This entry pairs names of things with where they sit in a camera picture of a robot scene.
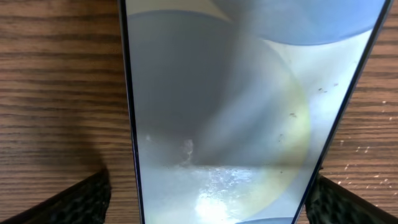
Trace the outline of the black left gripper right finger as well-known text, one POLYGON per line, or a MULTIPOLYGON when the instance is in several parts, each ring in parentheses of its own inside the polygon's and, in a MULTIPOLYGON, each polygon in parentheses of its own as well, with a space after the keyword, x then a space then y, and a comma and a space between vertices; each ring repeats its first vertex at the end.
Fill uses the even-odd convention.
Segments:
POLYGON ((305 202, 310 224, 397 224, 397 217, 319 175, 305 202))

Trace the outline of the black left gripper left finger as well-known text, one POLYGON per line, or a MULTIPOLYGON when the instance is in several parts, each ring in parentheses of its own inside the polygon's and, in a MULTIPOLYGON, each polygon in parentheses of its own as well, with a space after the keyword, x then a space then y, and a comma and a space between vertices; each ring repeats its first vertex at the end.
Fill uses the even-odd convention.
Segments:
POLYGON ((110 200, 109 171, 102 169, 1 224, 104 224, 110 200))

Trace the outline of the Samsung Galaxy smartphone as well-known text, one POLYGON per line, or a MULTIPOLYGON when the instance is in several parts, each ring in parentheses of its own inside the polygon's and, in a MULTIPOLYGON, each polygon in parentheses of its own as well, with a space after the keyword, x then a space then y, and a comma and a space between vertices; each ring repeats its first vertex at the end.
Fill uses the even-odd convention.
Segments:
POLYGON ((295 223, 392 2, 119 2, 141 223, 295 223))

